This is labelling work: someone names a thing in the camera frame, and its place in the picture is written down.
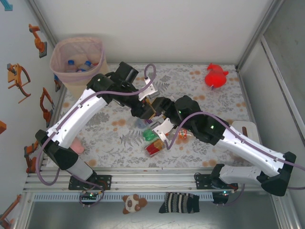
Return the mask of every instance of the pink object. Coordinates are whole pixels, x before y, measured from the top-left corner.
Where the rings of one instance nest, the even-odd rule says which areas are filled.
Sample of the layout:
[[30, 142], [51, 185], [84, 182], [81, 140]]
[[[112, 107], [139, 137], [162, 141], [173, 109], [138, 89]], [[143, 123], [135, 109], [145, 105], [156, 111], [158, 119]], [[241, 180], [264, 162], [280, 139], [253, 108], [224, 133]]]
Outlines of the pink object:
[[81, 141], [78, 138], [75, 138], [72, 142], [72, 145], [70, 146], [70, 148], [79, 154], [82, 154], [85, 151], [85, 148], [82, 146]]
[[221, 87], [227, 82], [226, 75], [229, 72], [223, 71], [219, 65], [211, 63], [207, 70], [210, 70], [210, 72], [206, 75], [204, 81], [209, 87]]

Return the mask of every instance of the floral tablecloth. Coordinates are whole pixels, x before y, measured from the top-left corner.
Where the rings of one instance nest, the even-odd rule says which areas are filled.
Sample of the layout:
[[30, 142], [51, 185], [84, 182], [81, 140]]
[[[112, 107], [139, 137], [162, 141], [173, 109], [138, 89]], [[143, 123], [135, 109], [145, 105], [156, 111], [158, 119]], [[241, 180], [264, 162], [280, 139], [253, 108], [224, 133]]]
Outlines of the floral tablecloth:
[[[132, 64], [139, 71], [133, 85], [145, 86], [143, 71], [146, 65]], [[115, 71], [118, 64], [110, 64]], [[203, 111], [217, 115], [232, 123], [235, 120], [249, 121], [241, 87], [233, 65], [222, 65], [228, 71], [226, 84], [211, 90], [205, 83], [207, 65], [157, 64], [154, 85], [160, 96], [178, 99], [183, 95], [196, 100]], [[67, 92], [61, 115], [76, 102]], [[170, 150], [163, 150], [150, 158], [145, 154], [142, 132], [133, 126], [130, 108], [111, 102], [100, 110], [78, 133], [77, 137], [85, 147], [80, 157], [92, 167], [213, 167], [216, 163], [247, 166], [248, 162], [232, 152], [200, 142], [198, 139], [176, 140]], [[49, 159], [48, 167], [55, 164]]]

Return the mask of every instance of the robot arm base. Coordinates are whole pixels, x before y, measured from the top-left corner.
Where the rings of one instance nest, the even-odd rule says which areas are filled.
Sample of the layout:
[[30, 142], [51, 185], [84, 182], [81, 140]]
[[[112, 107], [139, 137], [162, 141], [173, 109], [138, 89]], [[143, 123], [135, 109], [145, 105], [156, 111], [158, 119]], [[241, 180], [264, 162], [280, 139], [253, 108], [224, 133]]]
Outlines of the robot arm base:
[[[47, 140], [48, 133], [39, 130], [35, 137], [42, 145]], [[57, 142], [51, 140], [43, 151], [61, 170], [67, 170], [83, 180], [89, 179], [93, 174], [93, 170], [71, 148], [63, 148]]]
[[[287, 152], [284, 154], [286, 161], [295, 162], [296, 156]], [[260, 185], [266, 192], [282, 197], [285, 195], [293, 166], [284, 164], [279, 174], [269, 177], [258, 167], [232, 167], [217, 164], [212, 173], [211, 180], [215, 187], [221, 188], [225, 184], [254, 184]]]

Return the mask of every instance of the red toy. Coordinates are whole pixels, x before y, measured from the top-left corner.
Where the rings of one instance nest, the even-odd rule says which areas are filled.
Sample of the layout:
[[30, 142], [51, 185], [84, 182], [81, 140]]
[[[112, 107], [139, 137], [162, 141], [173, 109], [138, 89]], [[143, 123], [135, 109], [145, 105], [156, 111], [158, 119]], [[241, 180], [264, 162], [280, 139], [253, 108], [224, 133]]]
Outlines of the red toy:
[[226, 75], [229, 74], [229, 72], [223, 71], [219, 65], [211, 63], [207, 70], [210, 70], [210, 72], [206, 75], [204, 81], [209, 87], [221, 87], [227, 82]]

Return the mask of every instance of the metal bracket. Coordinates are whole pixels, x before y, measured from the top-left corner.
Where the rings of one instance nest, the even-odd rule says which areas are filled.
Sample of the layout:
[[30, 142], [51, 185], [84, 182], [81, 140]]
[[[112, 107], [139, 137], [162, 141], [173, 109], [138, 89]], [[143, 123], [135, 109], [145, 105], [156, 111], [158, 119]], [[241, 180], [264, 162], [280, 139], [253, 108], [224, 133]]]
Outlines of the metal bracket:
[[212, 184], [212, 180], [210, 178], [210, 174], [199, 174], [195, 173], [194, 179], [196, 181], [197, 189], [227, 189], [227, 190], [236, 190], [238, 189], [238, 184], [227, 184], [224, 185], [222, 188], [215, 187]]
[[[145, 79], [146, 85], [150, 82], [150, 80], [151, 80], [150, 78]], [[141, 92], [139, 94], [139, 100], [141, 101], [141, 100], [143, 100], [145, 97], [147, 97], [149, 95], [151, 97], [154, 97], [154, 96], [158, 96], [159, 94], [160, 93], [158, 93], [158, 90], [155, 89], [153, 84], [151, 84], [145, 91], [143, 91], [143, 92]]]
[[[110, 190], [111, 188], [111, 175], [97, 175], [96, 184], [101, 186], [104, 190]], [[86, 190], [85, 184], [80, 182], [78, 179], [71, 177], [69, 181], [69, 190]]]
[[162, 141], [167, 140], [166, 133], [170, 132], [175, 125], [171, 123], [169, 118], [166, 118], [164, 122], [153, 129], [153, 131], [160, 137]]

